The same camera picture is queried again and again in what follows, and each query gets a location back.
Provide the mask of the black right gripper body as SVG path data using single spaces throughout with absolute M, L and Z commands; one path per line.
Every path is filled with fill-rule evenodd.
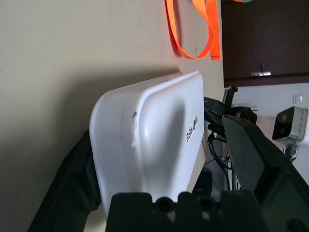
M 234 94 L 238 91 L 237 86 L 231 86 L 225 90 L 223 103 L 226 107 L 226 114 L 233 115 L 239 118 L 244 118 L 251 123 L 256 123 L 257 114 L 255 114 L 250 107 L 246 106 L 232 106 Z

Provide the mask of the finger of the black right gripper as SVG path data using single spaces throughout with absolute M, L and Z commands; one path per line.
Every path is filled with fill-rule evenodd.
M 222 126 L 223 115 L 227 112 L 227 107 L 220 101 L 204 97 L 204 118 L 205 121 L 213 125 Z

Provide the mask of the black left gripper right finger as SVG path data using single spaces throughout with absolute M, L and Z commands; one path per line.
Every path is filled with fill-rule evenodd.
M 309 230 L 309 187 L 290 160 L 260 130 L 236 116 L 223 125 L 242 190 L 254 193 L 271 232 Z

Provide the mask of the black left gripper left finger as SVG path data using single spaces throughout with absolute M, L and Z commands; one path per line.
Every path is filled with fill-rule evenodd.
M 101 204 L 89 131 L 61 163 L 30 227 L 30 232 L 82 232 L 88 215 Z

